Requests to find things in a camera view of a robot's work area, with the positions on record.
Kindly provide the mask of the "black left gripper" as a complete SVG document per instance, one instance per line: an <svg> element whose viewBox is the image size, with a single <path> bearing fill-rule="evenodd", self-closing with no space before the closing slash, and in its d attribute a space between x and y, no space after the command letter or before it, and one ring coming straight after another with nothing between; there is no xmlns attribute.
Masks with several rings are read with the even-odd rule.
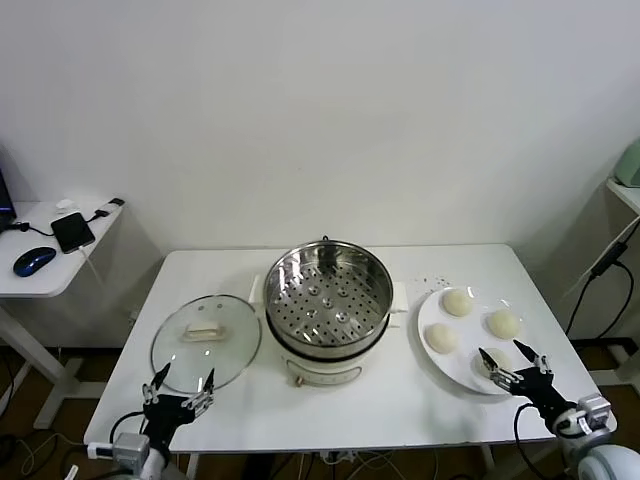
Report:
<svg viewBox="0 0 640 480"><path fill-rule="evenodd" d="M171 364L166 363L150 383L142 385L143 413L147 420L143 434L151 443L170 443L179 427L193 423L196 415L204 413L214 402L215 369L191 397L158 394L170 368Z"/></svg>

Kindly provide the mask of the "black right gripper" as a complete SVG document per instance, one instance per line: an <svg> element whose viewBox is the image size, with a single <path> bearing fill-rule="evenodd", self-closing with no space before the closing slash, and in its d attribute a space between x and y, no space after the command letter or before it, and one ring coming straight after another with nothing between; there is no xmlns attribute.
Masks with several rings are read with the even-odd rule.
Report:
<svg viewBox="0 0 640 480"><path fill-rule="evenodd" d="M526 397L538 410L547 429L553 433L554 424L566 412L575 409L577 404L566 400L552 385L554 374L545 355L539 355L530 346L513 340L520 353L532 366L516 373L502 368L484 349L479 349L482 364L487 369L489 379L502 390L513 396Z"/></svg>

